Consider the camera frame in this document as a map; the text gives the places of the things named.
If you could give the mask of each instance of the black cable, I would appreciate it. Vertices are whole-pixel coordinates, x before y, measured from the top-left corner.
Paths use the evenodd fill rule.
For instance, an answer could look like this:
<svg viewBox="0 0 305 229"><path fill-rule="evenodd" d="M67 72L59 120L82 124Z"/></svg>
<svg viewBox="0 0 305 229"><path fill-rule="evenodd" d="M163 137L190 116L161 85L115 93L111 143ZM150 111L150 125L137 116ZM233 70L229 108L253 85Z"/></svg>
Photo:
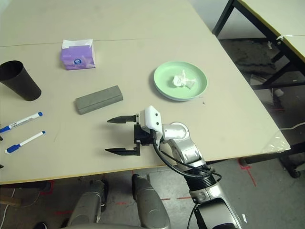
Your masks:
<svg viewBox="0 0 305 229"><path fill-rule="evenodd" d="M159 158L173 171L175 171L176 173L179 173L180 175L182 176L185 176L185 177L190 177L190 178L202 178L203 176L202 175L193 175L193 174L188 174L188 173L185 173L185 172L182 172L178 169L176 169L174 166L172 166L160 153L160 150L158 149L156 143L154 142L153 143L153 148L154 150L156 151L156 154L159 156Z"/></svg>
<svg viewBox="0 0 305 229"><path fill-rule="evenodd" d="M180 164L180 165L183 165L183 166L186 166L186 167L189 167L189 168L193 168L193 169L196 169L196 170L200 170L200 171L205 170L206 172L208 172L208 171L211 170L211 169L208 169L208 168L203 168L203 167L202 167L202 168L199 168L199 167L194 167L194 166L188 165L188 164L186 164L186 163L184 163L184 162L182 162L182 161L179 161L179 160L177 160L176 158L170 156L169 154L167 154L167 153L164 152L163 150L160 150L160 151L161 151L161 153L163 153L165 156L169 157L171 160L177 162L177 163Z"/></svg>
<svg viewBox="0 0 305 229"><path fill-rule="evenodd" d="M209 176L211 174L214 174L216 176L218 176L219 178L217 179L217 182L219 182L221 179L222 179L222 176L218 173L215 173L214 169L211 167L211 168L204 168L204 167L194 167L194 166L191 166L191 165L188 165L184 162L181 162L179 160L177 160L176 158L170 156L169 154L167 154L166 152L164 152L163 150L160 150L161 153L163 153L165 156L169 157L171 160L177 162L178 164L180 165L183 165L183 166L186 166L186 167L189 167L189 168L193 168L193 169L196 169L196 170L200 170L200 171L204 171L205 170L205 175L206 176Z"/></svg>
<svg viewBox="0 0 305 229"><path fill-rule="evenodd" d="M193 209L192 209L192 211L191 211L191 214L190 214L190 217L189 217L189 221L187 222L187 229L190 228L191 219L192 219L192 216L193 216L193 214L194 214L195 209L196 209L197 206L198 206L198 204L195 204L194 207L193 207Z"/></svg>

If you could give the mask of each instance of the crumpled tissue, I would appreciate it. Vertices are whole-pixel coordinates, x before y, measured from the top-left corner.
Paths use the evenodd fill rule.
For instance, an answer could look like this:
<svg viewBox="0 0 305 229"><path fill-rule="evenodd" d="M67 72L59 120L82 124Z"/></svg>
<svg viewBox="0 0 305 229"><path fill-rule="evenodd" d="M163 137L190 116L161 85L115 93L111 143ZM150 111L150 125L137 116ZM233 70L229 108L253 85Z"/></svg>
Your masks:
<svg viewBox="0 0 305 229"><path fill-rule="evenodd" d="M173 84L176 87L186 86L187 88L191 89L195 85L196 82L197 82L196 79L190 80L190 79L186 78L184 69L182 69L182 73L180 75L175 75L173 77Z"/></svg>
<svg viewBox="0 0 305 229"><path fill-rule="evenodd" d="M93 39L62 41L61 61L66 70L95 68Z"/></svg>

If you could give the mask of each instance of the robotic arm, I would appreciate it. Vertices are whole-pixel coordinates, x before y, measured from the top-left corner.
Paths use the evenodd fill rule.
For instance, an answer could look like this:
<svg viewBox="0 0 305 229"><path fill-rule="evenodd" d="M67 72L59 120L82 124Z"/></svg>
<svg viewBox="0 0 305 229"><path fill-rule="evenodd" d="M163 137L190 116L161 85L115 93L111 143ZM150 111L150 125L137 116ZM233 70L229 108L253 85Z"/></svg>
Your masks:
<svg viewBox="0 0 305 229"><path fill-rule="evenodd" d="M241 229L240 221L230 206L218 181L213 175L221 176L209 168L190 138L186 125L182 123L162 124L161 114L153 106L149 106L139 114L119 116L108 120L109 123L135 122L133 150L125 148L106 149L118 155L140 156L140 145L153 145L160 159L172 170L184 176L190 189L195 206L197 224L200 229ZM161 144L169 144L172 155L160 149ZM177 162L178 168L172 166L165 157Z"/></svg>

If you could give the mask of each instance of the marker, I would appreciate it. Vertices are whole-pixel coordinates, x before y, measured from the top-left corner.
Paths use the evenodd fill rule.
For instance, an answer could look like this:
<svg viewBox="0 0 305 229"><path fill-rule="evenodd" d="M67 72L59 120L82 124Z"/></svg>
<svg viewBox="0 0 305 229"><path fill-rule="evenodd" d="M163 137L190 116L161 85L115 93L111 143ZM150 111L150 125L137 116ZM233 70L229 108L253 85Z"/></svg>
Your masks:
<svg viewBox="0 0 305 229"><path fill-rule="evenodd" d="M30 137L29 139L27 139L17 145L12 145L11 147L9 147L5 150L5 153L10 154L10 153L14 152L15 150L19 149L21 146L27 144L28 142L34 140L35 138L38 138L38 137L44 135L45 133L46 132L43 130L43 131L39 132L38 134L34 135L33 137Z"/></svg>
<svg viewBox="0 0 305 229"><path fill-rule="evenodd" d="M7 125L6 127L2 128L2 129L0 129L0 133L2 133L4 131L7 131L7 130L11 130L12 128L18 127L18 126L20 126L22 124L25 124L25 123L27 123L29 121L32 121L35 118L39 118L40 116L42 116L42 112L38 112L38 113L33 114L33 115L29 116L29 117L21 119L21 120L15 122L15 123L12 123L12 124Z"/></svg>

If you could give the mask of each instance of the blue marker cap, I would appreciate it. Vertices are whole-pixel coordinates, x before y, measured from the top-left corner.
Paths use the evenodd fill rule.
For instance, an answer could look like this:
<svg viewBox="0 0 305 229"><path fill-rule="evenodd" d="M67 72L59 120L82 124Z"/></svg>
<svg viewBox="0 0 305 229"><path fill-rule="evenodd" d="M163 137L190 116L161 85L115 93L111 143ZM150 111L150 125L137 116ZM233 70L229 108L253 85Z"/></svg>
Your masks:
<svg viewBox="0 0 305 229"><path fill-rule="evenodd" d="M2 129L0 129L0 133L7 131L7 130L10 130L10 127L8 125L3 127Z"/></svg>
<svg viewBox="0 0 305 229"><path fill-rule="evenodd" d="M5 150L5 152L7 152L7 153L10 154L10 153L14 152L15 150L17 150L17 149L19 149L19 148L20 148L20 144L18 144L18 145L13 145L13 146L7 148L7 150Z"/></svg>

